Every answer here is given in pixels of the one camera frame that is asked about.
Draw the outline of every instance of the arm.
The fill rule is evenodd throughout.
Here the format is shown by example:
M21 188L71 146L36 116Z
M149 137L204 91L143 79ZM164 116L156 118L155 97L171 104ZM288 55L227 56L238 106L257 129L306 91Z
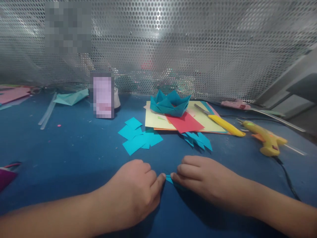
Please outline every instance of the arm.
M171 177L211 203L255 217L290 237L317 237L316 208L243 178L212 159L185 156Z
M130 161L96 191L2 216L1 237L92 237L132 227L158 206L164 181L148 163Z

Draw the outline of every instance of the perforated metal sheet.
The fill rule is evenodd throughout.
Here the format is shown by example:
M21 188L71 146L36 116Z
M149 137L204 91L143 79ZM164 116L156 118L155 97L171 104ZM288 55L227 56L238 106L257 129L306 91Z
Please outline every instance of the perforated metal sheet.
M46 53L45 2L0 3L0 82L255 100L317 42L316 0L92 0L91 52Z

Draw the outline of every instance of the origami crown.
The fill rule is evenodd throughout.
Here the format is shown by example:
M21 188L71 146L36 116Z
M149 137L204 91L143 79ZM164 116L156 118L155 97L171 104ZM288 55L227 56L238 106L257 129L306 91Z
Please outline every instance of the origami crown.
M174 90L168 95L159 90L156 97L151 96L150 109L158 113L181 117L187 109L191 95L181 99Z

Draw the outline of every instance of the red paper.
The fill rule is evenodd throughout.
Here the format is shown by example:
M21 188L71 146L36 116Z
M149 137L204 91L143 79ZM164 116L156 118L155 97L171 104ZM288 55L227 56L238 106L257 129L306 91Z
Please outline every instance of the red paper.
M166 115L166 117L181 134L190 131L200 131L205 128L188 112L185 112L182 117L173 117L169 115Z

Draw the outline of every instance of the yellow glue gun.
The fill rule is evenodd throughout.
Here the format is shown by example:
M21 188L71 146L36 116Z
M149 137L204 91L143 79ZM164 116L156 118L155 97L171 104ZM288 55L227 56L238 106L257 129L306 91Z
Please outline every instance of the yellow glue gun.
M278 146L287 143L286 139L273 134L253 122L239 121L246 129L254 133L252 136L263 142L263 147L260 149L260 152L266 156L278 156L280 154Z

